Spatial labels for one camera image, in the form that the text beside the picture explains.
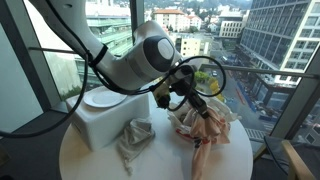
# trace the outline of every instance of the building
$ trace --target building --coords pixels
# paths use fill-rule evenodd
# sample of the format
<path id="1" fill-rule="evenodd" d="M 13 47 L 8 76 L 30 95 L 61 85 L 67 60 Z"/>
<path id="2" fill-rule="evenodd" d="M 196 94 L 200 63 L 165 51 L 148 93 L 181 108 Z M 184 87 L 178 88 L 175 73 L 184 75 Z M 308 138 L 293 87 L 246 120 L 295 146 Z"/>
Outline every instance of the building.
<path id="1" fill-rule="evenodd" d="M 177 9 L 157 9 L 154 13 L 155 21 L 161 26 L 165 25 L 173 31 L 180 32 L 187 29 L 185 14 Z"/>
<path id="2" fill-rule="evenodd" d="M 190 33 L 171 33 L 170 38 L 183 57 L 210 55 L 212 38 Z"/>
<path id="3" fill-rule="evenodd" d="M 303 73 L 319 46 L 319 16 L 319 0 L 253 1 L 240 43 L 242 55 L 247 55 L 242 60 L 250 59 L 255 68 Z M 298 83 L 299 77 L 262 75 L 253 94 L 265 105 L 282 109 L 290 94 L 277 91 Z"/>
<path id="4" fill-rule="evenodd" d="M 222 11 L 219 16 L 219 37 L 240 38 L 241 31 L 245 27 L 249 11 Z"/>
<path id="5" fill-rule="evenodd" d="M 187 31 L 190 26 L 195 26 L 198 30 L 201 28 L 202 20 L 194 13 L 188 16 L 177 9 L 157 9 L 153 14 L 155 21 L 174 32 Z"/>
<path id="6" fill-rule="evenodd" d="M 197 15 L 194 14 L 194 12 L 192 12 L 189 16 L 187 16 L 188 19 L 190 19 L 189 24 L 187 24 L 189 27 L 190 26 L 194 26 L 196 27 L 198 30 L 200 30 L 201 28 L 201 24 L 202 24 L 202 20 L 200 17 L 198 17 Z"/>
<path id="7" fill-rule="evenodd" d="M 108 51 L 115 55 L 125 54 L 133 45 L 131 30 L 131 14 L 129 8 L 109 6 L 110 1 L 89 2 L 86 4 L 87 23 L 96 38 L 108 46 Z M 83 80 L 84 61 L 79 56 L 75 58 L 78 74 Z M 89 88 L 101 86 L 100 80 L 89 68 Z"/>

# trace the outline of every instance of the white box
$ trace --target white box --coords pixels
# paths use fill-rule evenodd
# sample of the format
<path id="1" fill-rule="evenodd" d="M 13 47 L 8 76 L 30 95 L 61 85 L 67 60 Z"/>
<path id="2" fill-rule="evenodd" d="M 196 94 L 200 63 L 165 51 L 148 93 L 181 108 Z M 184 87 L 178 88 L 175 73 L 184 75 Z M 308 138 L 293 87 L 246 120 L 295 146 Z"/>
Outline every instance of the white box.
<path id="1" fill-rule="evenodd" d="M 74 106 L 77 98 L 75 96 L 66 100 L 68 110 Z M 70 119 L 89 149 L 96 151 L 122 134 L 124 127 L 132 119 L 149 116 L 148 94 L 143 94 L 128 96 L 123 102 L 110 108 L 94 108 L 82 100 Z"/>

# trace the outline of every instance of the wooden chair arm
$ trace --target wooden chair arm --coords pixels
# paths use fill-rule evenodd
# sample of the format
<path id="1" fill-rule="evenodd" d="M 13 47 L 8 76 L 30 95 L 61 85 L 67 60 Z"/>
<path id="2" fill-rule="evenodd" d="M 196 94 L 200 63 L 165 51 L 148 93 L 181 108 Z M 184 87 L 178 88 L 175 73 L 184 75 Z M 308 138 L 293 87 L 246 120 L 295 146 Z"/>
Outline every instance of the wooden chair arm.
<path id="1" fill-rule="evenodd" d="M 281 144 L 289 159 L 288 179 L 315 180 L 316 178 L 292 147 L 291 143 L 288 140 L 284 140 Z"/>

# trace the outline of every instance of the gray wall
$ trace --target gray wall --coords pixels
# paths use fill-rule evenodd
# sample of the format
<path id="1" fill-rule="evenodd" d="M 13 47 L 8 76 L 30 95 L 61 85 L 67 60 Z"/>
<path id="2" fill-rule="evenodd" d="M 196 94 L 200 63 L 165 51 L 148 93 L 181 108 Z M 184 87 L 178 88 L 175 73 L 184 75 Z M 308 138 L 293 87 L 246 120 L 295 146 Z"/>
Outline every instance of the gray wall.
<path id="1" fill-rule="evenodd" d="M 0 25 L 0 130 L 12 132 L 43 113 Z"/>

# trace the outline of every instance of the white plate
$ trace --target white plate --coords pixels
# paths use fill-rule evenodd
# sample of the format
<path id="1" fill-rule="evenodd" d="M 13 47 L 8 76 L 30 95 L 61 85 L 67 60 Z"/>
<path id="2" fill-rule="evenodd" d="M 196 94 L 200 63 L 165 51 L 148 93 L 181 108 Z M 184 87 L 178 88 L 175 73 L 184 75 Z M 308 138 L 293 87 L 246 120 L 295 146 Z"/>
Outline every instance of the white plate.
<path id="1" fill-rule="evenodd" d="M 111 107 L 121 103 L 127 96 L 110 91 L 104 86 L 92 89 L 83 98 L 84 102 L 92 107 Z"/>

